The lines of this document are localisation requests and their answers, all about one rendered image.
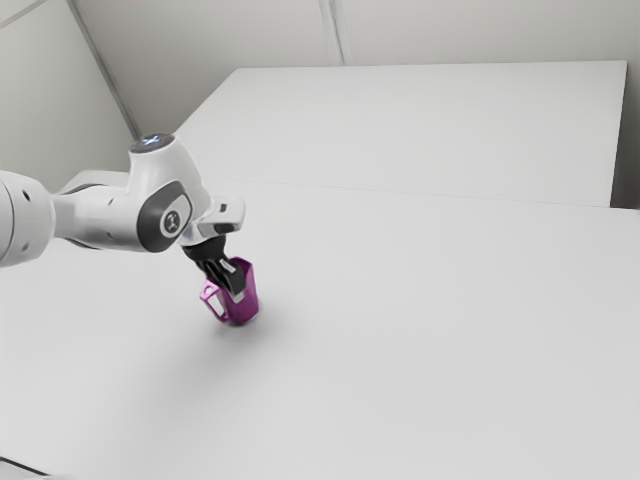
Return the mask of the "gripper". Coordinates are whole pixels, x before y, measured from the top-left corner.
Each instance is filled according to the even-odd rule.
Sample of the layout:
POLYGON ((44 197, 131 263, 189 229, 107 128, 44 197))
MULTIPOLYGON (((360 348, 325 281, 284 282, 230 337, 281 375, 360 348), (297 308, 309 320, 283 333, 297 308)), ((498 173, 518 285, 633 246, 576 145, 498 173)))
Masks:
POLYGON ((226 236, 220 235, 197 245, 182 246, 182 250, 233 301, 240 301, 246 289, 245 274, 236 262, 226 257, 225 245, 226 236))

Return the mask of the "magenta faceted mug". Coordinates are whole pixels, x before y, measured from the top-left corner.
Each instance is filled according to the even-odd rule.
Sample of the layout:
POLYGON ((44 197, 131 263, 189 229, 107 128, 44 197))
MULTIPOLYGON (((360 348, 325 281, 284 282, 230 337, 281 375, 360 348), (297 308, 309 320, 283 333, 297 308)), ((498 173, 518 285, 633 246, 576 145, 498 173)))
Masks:
POLYGON ((212 280, 206 279, 200 292, 200 300, 215 318, 228 325, 244 325, 259 313, 253 264, 242 257, 232 257, 230 262, 245 279, 244 290, 236 296, 212 280))

